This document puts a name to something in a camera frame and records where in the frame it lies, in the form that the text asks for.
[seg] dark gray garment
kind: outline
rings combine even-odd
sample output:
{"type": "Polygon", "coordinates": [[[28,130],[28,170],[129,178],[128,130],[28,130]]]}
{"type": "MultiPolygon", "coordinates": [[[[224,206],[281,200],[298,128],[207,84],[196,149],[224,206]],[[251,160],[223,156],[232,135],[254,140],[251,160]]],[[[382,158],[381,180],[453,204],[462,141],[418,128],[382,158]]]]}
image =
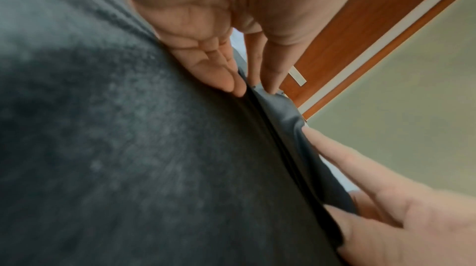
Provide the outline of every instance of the dark gray garment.
{"type": "Polygon", "coordinates": [[[322,202],[354,207],[301,126],[123,0],[0,0],[0,265],[340,265],[322,202]]]}

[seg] brown wooden trim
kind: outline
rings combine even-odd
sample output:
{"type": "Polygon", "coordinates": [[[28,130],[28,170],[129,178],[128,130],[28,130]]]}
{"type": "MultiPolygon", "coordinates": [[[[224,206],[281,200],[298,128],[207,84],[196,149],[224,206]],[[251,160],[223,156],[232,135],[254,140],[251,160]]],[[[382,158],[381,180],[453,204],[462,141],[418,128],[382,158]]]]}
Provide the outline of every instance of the brown wooden trim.
{"type": "Polygon", "coordinates": [[[343,82],[341,82],[337,87],[325,95],[321,100],[314,104],[310,109],[308,109],[304,114],[305,119],[309,119],[313,116],[318,110],[320,110],[324,105],[328,104],[332,99],[334,99],[338,94],[345,90],[349,85],[359,79],[367,71],[372,69],[378,62],[385,58],[390,52],[396,49],[404,41],[406,41],[410,36],[412,36],[416,31],[421,29],[434,17],[436,17],[440,12],[442,12],[446,7],[456,0],[441,0],[436,4],[432,9],[430,9],[424,16],[418,19],[413,25],[407,28],[394,40],[392,40],[387,46],[380,50],[376,55],[364,63],[360,68],[358,68],[354,73],[347,77],[343,82]]]}

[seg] gray fabric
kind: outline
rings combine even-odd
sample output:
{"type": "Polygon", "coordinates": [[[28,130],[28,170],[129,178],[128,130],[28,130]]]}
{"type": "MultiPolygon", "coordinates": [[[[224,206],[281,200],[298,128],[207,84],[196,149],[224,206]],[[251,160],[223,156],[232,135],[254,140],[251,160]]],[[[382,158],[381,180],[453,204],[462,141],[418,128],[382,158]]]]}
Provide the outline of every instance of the gray fabric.
{"type": "Polygon", "coordinates": [[[0,265],[340,265],[253,92],[123,0],[0,8],[0,265]]]}

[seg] human hand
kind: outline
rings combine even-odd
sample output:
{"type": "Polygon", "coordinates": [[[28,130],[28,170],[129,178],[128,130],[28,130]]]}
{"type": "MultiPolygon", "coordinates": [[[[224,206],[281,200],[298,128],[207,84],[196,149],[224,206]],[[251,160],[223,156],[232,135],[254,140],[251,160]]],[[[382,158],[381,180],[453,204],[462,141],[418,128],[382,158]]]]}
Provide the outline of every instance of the human hand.
{"type": "Polygon", "coordinates": [[[400,176],[321,133],[309,142],[360,189],[360,216],[328,207],[341,228],[339,254],[352,266],[469,266],[476,263],[476,199],[400,176]]]}
{"type": "Polygon", "coordinates": [[[275,93],[347,0],[129,0],[180,63],[205,84],[242,96],[230,43],[244,33],[248,82],[275,93]]]}

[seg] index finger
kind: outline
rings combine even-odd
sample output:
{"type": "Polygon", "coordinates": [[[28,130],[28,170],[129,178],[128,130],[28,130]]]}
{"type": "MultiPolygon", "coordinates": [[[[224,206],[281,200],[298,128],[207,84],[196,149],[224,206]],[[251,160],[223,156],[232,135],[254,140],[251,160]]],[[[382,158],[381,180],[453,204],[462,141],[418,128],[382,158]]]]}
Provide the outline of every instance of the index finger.
{"type": "Polygon", "coordinates": [[[369,196],[390,189],[419,189],[420,184],[403,177],[356,150],[336,142],[317,130],[302,128],[309,142],[329,162],[369,196]]]}

